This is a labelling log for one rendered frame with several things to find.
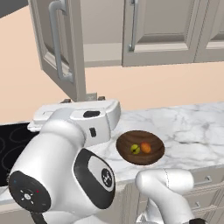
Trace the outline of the beige wall cabinet body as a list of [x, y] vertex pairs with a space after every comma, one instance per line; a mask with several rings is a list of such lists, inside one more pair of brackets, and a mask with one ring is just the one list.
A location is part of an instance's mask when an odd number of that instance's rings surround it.
[[124, 0], [80, 0], [85, 67], [122, 64]]

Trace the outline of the black hob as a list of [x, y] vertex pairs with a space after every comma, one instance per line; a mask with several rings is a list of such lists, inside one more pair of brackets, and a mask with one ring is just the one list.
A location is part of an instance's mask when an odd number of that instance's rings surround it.
[[25, 146], [38, 134], [27, 129], [28, 122], [0, 125], [0, 187], [8, 185], [12, 166]]

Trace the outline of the orange mango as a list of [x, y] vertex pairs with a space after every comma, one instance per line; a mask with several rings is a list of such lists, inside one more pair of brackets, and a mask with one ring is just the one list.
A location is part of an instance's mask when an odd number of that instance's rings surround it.
[[151, 145], [147, 142], [142, 142], [140, 147], [143, 153], [149, 154], [151, 152]]

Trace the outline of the grey range hood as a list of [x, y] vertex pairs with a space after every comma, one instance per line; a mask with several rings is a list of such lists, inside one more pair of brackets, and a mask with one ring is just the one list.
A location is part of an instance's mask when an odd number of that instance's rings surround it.
[[28, 0], [0, 0], [0, 18], [10, 15], [28, 5]]

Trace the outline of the open beige cabinet door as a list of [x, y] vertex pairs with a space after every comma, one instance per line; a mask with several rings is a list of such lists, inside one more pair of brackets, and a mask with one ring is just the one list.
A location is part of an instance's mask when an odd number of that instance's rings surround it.
[[74, 102], [87, 99], [81, 26], [81, 0], [66, 0], [66, 14], [56, 11], [60, 56], [64, 75], [71, 71], [73, 81], [60, 80], [57, 74], [48, 6], [56, 0], [28, 0], [41, 69]]

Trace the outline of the brown wooden bowl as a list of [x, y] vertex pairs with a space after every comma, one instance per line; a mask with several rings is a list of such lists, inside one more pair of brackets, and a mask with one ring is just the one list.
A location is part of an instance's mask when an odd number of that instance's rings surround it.
[[[142, 142], [150, 144], [150, 153], [143, 153], [140, 147], [140, 152], [133, 154], [130, 151], [131, 145], [138, 144], [140, 146]], [[121, 134], [116, 140], [115, 147], [124, 160], [134, 165], [151, 165], [165, 154], [162, 140], [153, 133], [143, 130], [131, 130]]]

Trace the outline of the beige drawer front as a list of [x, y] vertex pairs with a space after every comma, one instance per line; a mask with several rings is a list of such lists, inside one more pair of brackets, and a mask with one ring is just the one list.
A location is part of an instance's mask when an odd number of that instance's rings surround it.
[[[193, 193], [220, 189], [224, 187], [224, 167], [207, 167], [197, 170], [191, 170], [191, 174], [194, 179], [194, 187], [192, 189]], [[195, 185], [195, 183], [203, 181], [205, 179], [205, 176], [210, 176], [213, 182], [206, 185]]]
[[200, 203], [200, 209], [210, 209], [217, 207], [220, 201], [221, 193], [221, 189], [207, 190], [188, 194], [185, 196], [185, 198], [188, 201], [191, 209], [195, 202]]

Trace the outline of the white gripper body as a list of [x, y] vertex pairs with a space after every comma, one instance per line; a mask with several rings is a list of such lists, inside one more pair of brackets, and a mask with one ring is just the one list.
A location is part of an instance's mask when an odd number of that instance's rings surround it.
[[41, 106], [35, 113], [32, 121], [28, 124], [27, 129], [31, 132], [40, 131], [47, 119], [57, 109], [70, 108], [83, 111], [104, 110], [107, 113], [110, 129], [113, 130], [120, 120], [121, 106], [118, 100], [106, 101], [83, 101], [83, 102], [69, 102]]

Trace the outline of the closed beige cabinet door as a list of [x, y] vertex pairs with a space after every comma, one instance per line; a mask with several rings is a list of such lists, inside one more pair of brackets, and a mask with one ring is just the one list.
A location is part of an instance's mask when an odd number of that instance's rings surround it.
[[129, 51], [133, 5], [125, 0], [122, 65], [140, 67], [194, 61], [207, 0], [139, 0], [135, 51]]
[[224, 61], [224, 0], [208, 0], [194, 62]]

